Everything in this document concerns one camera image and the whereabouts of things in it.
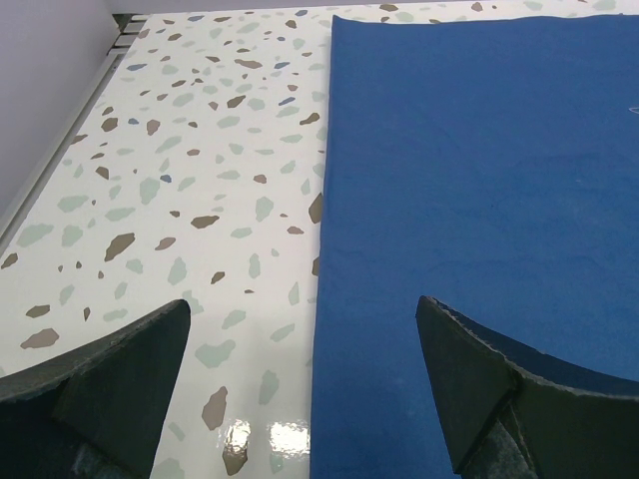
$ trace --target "brown speck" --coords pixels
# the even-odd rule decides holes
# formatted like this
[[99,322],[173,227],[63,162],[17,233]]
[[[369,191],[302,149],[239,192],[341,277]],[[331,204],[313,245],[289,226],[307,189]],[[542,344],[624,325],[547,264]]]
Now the brown speck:
[[321,206],[323,205],[323,196],[319,194],[309,207],[309,216],[314,224],[321,221]]
[[27,311],[27,316],[29,316],[29,317],[44,316],[50,310],[51,310],[51,306],[49,304],[43,304],[43,305],[40,305],[40,306],[33,306],[31,309],[29,309]]
[[311,123],[315,123],[320,119],[320,115],[318,113],[311,113],[308,118],[300,121],[300,125],[310,125]]
[[244,98],[246,98],[246,95],[240,95],[236,98],[232,98],[231,100],[229,100],[227,102],[227,107],[229,108],[235,108],[237,105],[239,105],[241,102],[244,101]]
[[211,278],[211,284],[215,284],[216,282],[222,280],[222,278],[224,276],[226,276],[227,274],[223,271],[218,271],[216,272],[213,277]]
[[96,173],[100,175],[105,180],[109,180],[109,169],[105,167],[96,168]]
[[29,339],[20,344],[20,347],[23,349],[28,349],[29,347],[37,349],[38,347],[49,347],[55,344],[55,342],[60,339],[58,333],[51,329],[43,329],[40,332],[36,332],[32,334]]
[[127,247],[129,247],[135,240],[135,233],[117,235],[115,238],[111,239],[111,244],[109,244],[109,247],[107,247],[107,251],[104,255],[104,261],[107,262],[116,257]]
[[225,386],[222,386],[209,398],[209,402],[202,409],[202,419],[210,431],[217,429],[224,422],[224,415],[227,411],[227,394],[229,391]]
[[196,218],[192,219],[191,225],[196,227],[198,230],[201,230],[202,228],[209,227],[210,225],[212,225],[213,223],[215,223],[219,219],[220,219],[220,217],[218,217],[218,216],[196,217]]
[[15,264],[17,260],[18,260],[18,253],[12,252],[5,258],[4,262],[2,263],[2,266],[0,266],[0,269],[4,269],[5,267],[9,267],[11,264]]
[[160,122],[157,120],[149,120],[147,122],[147,134],[152,137],[160,128]]
[[224,451],[222,451],[222,460],[224,461],[224,466],[226,467],[227,474],[229,476],[234,476],[239,473],[249,460],[249,438],[247,437],[244,439],[243,437],[245,442],[241,444],[239,442],[239,438],[234,439],[234,432],[235,428],[232,427],[229,430]]
[[255,60],[242,60],[241,58],[237,58],[236,63],[243,67],[251,68],[252,70],[262,67],[262,64],[260,62],[256,62]]
[[71,142],[71,145],[75,145],[76,143],[80,143],[82,140],[84,140],[88,136],[89,135],[76,135],[75,138],[73,139],[73,141]]
[[162,238],[160,239],[160,242],[156,246],[156,251],[161,251],[163,249],[166,249],[167,247],[171,246],[174,242],[176,242],[175,238],[171,238],[171,237]]
[[102,124],[102,130],[105,132],[110,132],[118,128],[118,119],[117,118],[107,118]]

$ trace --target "terrazzo surface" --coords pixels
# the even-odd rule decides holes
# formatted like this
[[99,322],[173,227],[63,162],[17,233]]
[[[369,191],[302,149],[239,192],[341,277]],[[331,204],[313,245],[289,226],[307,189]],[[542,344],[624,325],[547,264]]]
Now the terrazzo surface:
[[606,13],[639,4],[151,17],[0,258],[0,375],[183,297],[191,335],[152,477],[308,477],[332,15],[433,25]]

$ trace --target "white wall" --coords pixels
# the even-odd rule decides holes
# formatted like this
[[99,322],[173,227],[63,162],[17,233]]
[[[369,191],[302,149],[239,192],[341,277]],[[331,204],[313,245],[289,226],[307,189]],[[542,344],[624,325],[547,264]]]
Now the white wall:
[[357,5],[362,3],[445,2],[450,0],[107,0],[113,13],[212,12],[258,8]]
[[0,0],[0,217],[118,35],[105,0]]

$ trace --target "blue speck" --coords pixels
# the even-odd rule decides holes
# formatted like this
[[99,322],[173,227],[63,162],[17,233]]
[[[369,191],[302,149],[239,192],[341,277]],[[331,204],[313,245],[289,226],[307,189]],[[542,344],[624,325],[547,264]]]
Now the blue speck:
[[135,72],[136,70],[142,70],[146,66],[146,63],[138,63],[137,65],[129,65],[127,67],[127,70],[129,70],[130,72]]

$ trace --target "blue fabric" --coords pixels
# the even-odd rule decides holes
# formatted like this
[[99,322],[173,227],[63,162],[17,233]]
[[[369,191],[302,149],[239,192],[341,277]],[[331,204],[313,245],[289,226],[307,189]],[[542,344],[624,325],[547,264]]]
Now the blue fabric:
[[433,295],[639,380],[639,17],[332,26],[313,479],[452,477]]

